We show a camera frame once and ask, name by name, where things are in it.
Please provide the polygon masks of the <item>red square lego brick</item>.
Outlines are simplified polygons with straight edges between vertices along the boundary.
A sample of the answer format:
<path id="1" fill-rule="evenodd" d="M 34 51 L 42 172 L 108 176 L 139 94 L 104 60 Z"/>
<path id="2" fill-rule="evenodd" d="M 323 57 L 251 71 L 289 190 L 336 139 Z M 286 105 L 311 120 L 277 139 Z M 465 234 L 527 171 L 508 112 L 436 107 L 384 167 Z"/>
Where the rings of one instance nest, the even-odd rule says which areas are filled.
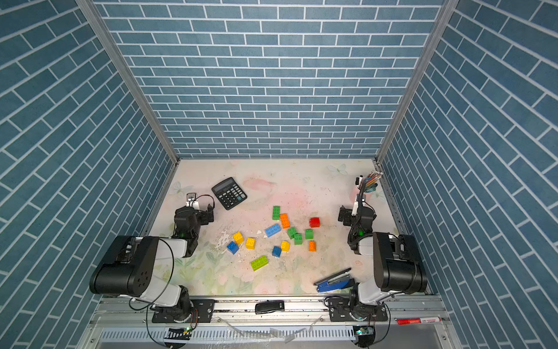
<path id="1" fill-rule="evenodd" d="M 309 226 L 311 228 L 319 228 L 321 226 L 321 221 L 319 218 L 310 218 Z"/>

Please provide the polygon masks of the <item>lime long lego brick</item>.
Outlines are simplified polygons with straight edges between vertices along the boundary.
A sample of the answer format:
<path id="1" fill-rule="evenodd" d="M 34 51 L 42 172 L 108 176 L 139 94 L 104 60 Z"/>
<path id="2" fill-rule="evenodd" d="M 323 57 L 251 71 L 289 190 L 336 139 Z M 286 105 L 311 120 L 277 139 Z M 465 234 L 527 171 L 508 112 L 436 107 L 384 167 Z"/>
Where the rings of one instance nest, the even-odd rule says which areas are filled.
<path id="1" fill-rule="evenodd" d="M 257 258 L 256 260 L 251 261 L 250 266 L 251 266 L 253 271 L 257 271 L 257 270 L 267 266 L 268 264 L 269 264 L 269 260 L 268 260 L 267 256 L 261 256 L 261 257 Z"/>

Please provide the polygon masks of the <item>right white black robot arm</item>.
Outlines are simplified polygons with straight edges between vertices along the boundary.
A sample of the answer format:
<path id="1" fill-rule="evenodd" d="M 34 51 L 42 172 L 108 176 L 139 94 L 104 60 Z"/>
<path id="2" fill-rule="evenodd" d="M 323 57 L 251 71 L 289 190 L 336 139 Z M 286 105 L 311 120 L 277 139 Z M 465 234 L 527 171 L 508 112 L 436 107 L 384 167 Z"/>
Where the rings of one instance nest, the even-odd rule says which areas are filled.
<path id="1" fill-rule="evenodd" d="M 332 322 L 389 321 L 389 299 L 427 289 L 427 272 L 416 239 L 405 234 L 395 236 L 375 231 L 375 219 L 375 210 L 366 205 L 339 209 L 338 221 L 350 228 L 347 236 L 350 249 L 373 259 L 373 278 L 358 283 L 351 277 L 351 269 L 346 268 L 315 282 L 319 293 L 350 291 L 347 296 L 333 295 L 323 299 Z"/>

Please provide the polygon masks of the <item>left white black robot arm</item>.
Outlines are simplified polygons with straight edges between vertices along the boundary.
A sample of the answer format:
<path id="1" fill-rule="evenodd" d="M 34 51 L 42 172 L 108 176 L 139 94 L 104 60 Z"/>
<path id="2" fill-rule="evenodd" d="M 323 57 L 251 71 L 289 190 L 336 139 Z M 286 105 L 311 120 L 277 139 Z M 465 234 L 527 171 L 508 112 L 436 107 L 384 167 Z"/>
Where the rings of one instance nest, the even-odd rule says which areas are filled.
<path id="1" fill-rule="evenodd" d="M 117 236 L 91 276 L 90 291 L 144 302 L 134 310 L 152 311 L 155 324 L 209 323 L 215 301 L 190 299 L 186 287 L 164 281 L 153 269 L 158 260 L 169 260 L 176 269 L 176 259 L 192 257 L 201 227 L 213 221 L 213 204 L 205 210 L 189 204 L 175 211 L 169 238 Z"/>

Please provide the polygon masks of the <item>green square lego brick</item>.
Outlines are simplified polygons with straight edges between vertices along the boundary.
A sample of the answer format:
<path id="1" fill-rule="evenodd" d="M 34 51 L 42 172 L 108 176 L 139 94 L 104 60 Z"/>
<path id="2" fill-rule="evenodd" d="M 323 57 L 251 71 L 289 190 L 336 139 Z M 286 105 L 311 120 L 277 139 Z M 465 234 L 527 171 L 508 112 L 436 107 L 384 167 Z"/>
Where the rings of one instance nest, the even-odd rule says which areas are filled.
<path id="1" fill-rule="evenodd" d="M 287 234 L 289 235 L 290 239 L 294 239 L 295 235 L 297 234 L 296 228 L 289 228 L 287 230 Z"/>

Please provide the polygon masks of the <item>orange long lego brick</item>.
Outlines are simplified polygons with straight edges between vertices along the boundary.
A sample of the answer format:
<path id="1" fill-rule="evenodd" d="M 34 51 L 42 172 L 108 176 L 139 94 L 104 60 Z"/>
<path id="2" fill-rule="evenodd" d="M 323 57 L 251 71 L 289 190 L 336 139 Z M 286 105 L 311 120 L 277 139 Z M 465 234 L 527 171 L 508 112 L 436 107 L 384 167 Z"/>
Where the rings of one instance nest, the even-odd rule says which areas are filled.
<path id="1" fill-rule="evenodd" d="M 280 214 L 280 224 L 283 229 L 289 229 L 291 227 L 289 217 L 286 213 Z"/>

